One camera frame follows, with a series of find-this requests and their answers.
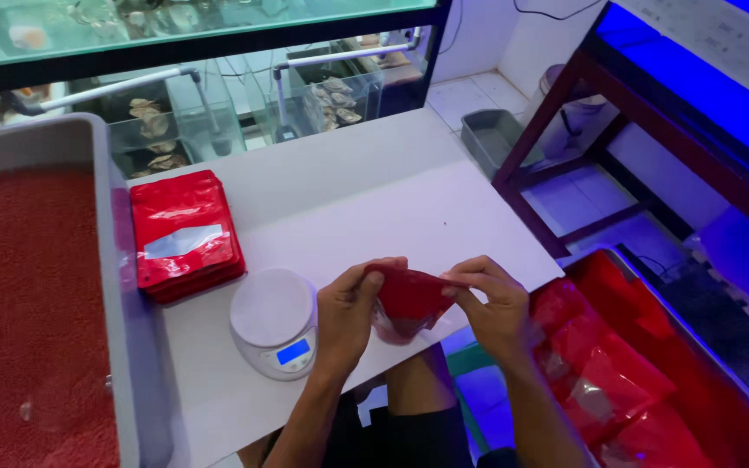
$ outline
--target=person's left hand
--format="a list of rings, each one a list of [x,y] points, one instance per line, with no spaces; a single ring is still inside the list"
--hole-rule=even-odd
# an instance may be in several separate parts
[[[317,293],[317,356],[314,373],[345,381],[369,344],[371,313],[383,285],[380,271],[364,275],[367,265],[407,268],[406,257],[387,257],[355,265]]]

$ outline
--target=person's right hand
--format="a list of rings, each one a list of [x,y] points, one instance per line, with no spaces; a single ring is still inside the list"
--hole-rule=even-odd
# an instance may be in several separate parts
[[[465,260],[442,278],[471,285],[487,295],[488,303],[481,301],[469,290],[445,287],[442,293],[452,297],[467,314],[476,340],[484,350],[502,364],[528,348],[528,292],[490,257]]]

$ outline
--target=hand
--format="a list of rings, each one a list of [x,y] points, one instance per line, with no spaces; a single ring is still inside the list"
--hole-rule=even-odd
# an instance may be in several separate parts
[[[465,260],[441,275],[442,278],[472,285],[487,295],[481,301],[468,289],[445,287],[442,293],[452,297],[467,314],[476,340],[500,365],[518,351],[528,349],[528,292],[507,271],[487,256]]]
[[[317,356],[314,372],[345,381],[369,344],[371,314],[384,276],[370,263],[407,268],[406,257],[371,260],[349,268],[317,293]]]

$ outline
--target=dark red wooden frame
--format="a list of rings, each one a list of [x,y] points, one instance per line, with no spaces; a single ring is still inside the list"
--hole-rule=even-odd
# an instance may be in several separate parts
[[[584,82],[593,94],[601,94],[608,99],[620,110],[620,116],[598,137],[581,162],[567,162],[551,168],[545,174],[519,172],[519,166],[536,145],[548,123],[569,100],[573,90],[580,88],[581,82]],[[593,156],[601,153],[629,122],[637,123],[685,166],[749,217],[749,172],[744,166],[732,162],[731,158],[722,154],[719,148],[700,143],[687,129],[672,122],[661,110],[639,96],[637,92],[599,64],[593,56],[580,48],[557,77],[534,118],[528,123],[493,179],[493,186],[499,195],[505,198],[508,205],[514,209],[554,258],[567,257],[570,255],[566,248],[568,243],[587,237],[643,211],[648,208],[650,201],[640,200],[638,204],[614,213],[610,217],[558,237],[519,191],[526,186],[543,182],[550,176],[570,172],[582,164],[597,162],[596,157]]]

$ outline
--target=gray tray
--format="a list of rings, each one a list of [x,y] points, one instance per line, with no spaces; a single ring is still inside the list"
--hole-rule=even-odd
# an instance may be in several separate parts
[[[669,323],[672,325],[672,328],[675,330],[675,332],[685,339],[685,341],[698,356],[702,356],[704,360],[706,360],[712,367],[714,367],[719,375],[732,382],[733,386],[737,389],[738,397],[749,404],[749,389],[747,388],[747,386],[744,385],[744,383],[739,380],[738,377],[736,377],[736,374],[734,374],[733,371],[730,370],[730,368],[728,368],[722,362],[722,360],[718,358],[718,356],[716,356],[709,348],[707,348],[707,345],[705,345],[704,342],[701,341],[701,338],[699,338],[695,334],[695,332],[692,331],[692,328],[690,328],[690,326],[686,322],[684,322],[683,319],[681,319],[681,316],[678,315],[677,312],[672,310],[671,306],[663,300],[661,295],[657,291],[655,291],[655,289],[651,287],[645,279],[643,279],[640,273],[638,273],[638,271],[634,269],[629,261],[626,260],[626,258],[617,250],[608,248],[600,250],[603,250],[609,256],[609,259],[612,261],[612,263],[620,268],[620,271],[623,273],[623,276],[627,280],[631,281],[637,278],[643,282],[643,285],[658,299],[658,302],[660,302],[663,310],[667,312]],[[571,263],[564,270],[573,268],[573,265],[580,260],[582,259],[576,260],[574,263]]]
[[[109,156],[108,126],[95,115],[72,113],[0,129],[0,171],[71,162],[94,168],[120,465],[166,466],[172,456],[169,400],[153,314],[137,289],[129,190]]]
[[[493,178],[514,149],[514,145],[524,132],[522,124],[514,114],[504,109],[483,109],[470,112],[461,118],[461,141],[473,155],[482,171]],[[538,147],[528,153],[522,166],[530,166],[545,159]]]

